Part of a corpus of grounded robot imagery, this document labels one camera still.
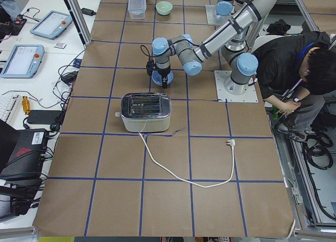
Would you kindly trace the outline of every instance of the keyboard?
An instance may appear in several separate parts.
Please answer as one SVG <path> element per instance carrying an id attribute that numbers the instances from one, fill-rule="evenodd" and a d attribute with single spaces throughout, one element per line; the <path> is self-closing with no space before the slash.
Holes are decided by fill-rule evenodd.
<path id="1" fill-rule="evenodd" d="M 22 104 L 22 96 L 18 94 L 0 95 L 0 119 L 10 124 L 15 111 Z"/>

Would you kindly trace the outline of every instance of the person's sleeve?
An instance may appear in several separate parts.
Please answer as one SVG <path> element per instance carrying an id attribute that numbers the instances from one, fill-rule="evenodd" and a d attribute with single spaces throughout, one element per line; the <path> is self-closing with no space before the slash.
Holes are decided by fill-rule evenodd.
<path id="1" fill-rule="evenodd" d="M 274 81 L 278 73 L 278 64 L 272 58 L 265 57 L 259 60 L 257 77 L 263 99 L 267 99 L 272 95 L 269 90 L 269 84 Z"/>
<path id="2" fill-rule="evenodd" d="M 18 6 L 15 0 L 0 0 L 0 6 L 10 15 L 12 20 L 22 12 L 21 8 Z"/>

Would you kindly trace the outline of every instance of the blue joint cap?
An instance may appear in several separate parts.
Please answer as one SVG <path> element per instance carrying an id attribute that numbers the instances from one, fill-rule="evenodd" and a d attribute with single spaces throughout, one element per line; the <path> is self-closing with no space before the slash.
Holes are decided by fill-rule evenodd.
<path id="1" fill-rule="evenodd" d="M 164 37 L 158 37 L 152 42 L 153 54 L 161 55 L 168 49 L 168 41 Z"/>
<path id="2" fill-rule="evenodd" d="M 237 67 L 244 76 L 252 76 L 258 68 L 258 59 L 250 53 L 242 53 L 238 56 Z"/>
<path id="3" fill-rule="evenodd" d="M 191 61 L 187 62 L 184 66 L 183 69 L 189 76 L 195 76 L 198 73 L 201 72 L 202 70 L 202 64 L 200 62 L 196 61 Z"/>
<path id="4" fill-rule="evenodd" d="M 231 14 L 232 4 L 230 2 L 218 2 L 216 4 L 216 14 L 226 16 Z"/>
<path id="5" fill-rule="evenodd" d="M 189 45 L 192 47 L 193 45 L 191 43 L 193 43 L 193 39 L 191 38 L 191 35 L 183 34 L 182 36 L 189 41 Z"/>

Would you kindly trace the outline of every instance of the green bowl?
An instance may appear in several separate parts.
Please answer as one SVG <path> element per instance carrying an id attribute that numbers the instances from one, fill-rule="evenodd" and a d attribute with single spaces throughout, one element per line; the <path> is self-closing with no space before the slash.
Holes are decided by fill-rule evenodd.
<path id="1" fill-rule="evenodd" d="M 158 2 L 155 7 L 160 15 L 168 15 L 173 9 L 173 5 L 170 2 Z"/>

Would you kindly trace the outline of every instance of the white power cord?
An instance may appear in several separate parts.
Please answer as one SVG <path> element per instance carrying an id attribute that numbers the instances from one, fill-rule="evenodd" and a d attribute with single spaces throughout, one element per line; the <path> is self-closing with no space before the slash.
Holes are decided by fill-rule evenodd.
<path id="1" fill-rule="evenodd" d="M 142 134 L 141 133 L 138 133 L 147 149 L 147 152 L 150 156 L 150 158 L 152 159 L 152 161 L 159 167 L 163 168 L 164 170 L 166 170 L 168 173 L 170 173 L 172 176 L 174 176 L 175 178 L 177 178 L 178 180 L 182 181 L 182 182 L 186 182 L 186 183 L 190 183 L 190 184 L 193 184 L 193 185 L 196 185 L 198 187 L 201 187 L 201 188 L 211 188 L 211 187 L 215 187 L 215 186 L 220 186 L 222 184 L 225 184 L 225 183 L 228 183 L 229 181 L 231 181 L 232 179 L 232 176 L 233 176 L 233 172 L 234 172 L 234 169 L 235 169 L 235 153 L 234 153 L 234 146 L 235 146 L 235 140 L 231 139 L 231 140 L 228 140 L 226 141 L 226 144 L 231 146 L 231 152 L 232 152 L 232 169 L 231 169 L 231 174 L 230 174 L 230 178 L 224 182 L 221 182 L 221 183 L 217 183 L 217 184 L 213 184 L 213 185 L 207 185 L 207 186 L 204 186 L 204 185 L 201 185 L 201 184 L 198 184 L 198 183 L 195 183 L 195 182 L 191 182 L 191 181 L 188 181 L 186 179 L 183 179 L 183 178 L 180 178 L 178 177 L 177 175 L 175 175 L 172 171 L 170 171 L 169 169 L 167 169 L 165 166 L 163 166 L 162 164 L 160 164 L 159 162 L 157 162 L 153 156 L 152 156 L 152 153 L 151 151 L 149 150 L 149 147 L 145 141 L 145 139 L 143 138 Z"/>

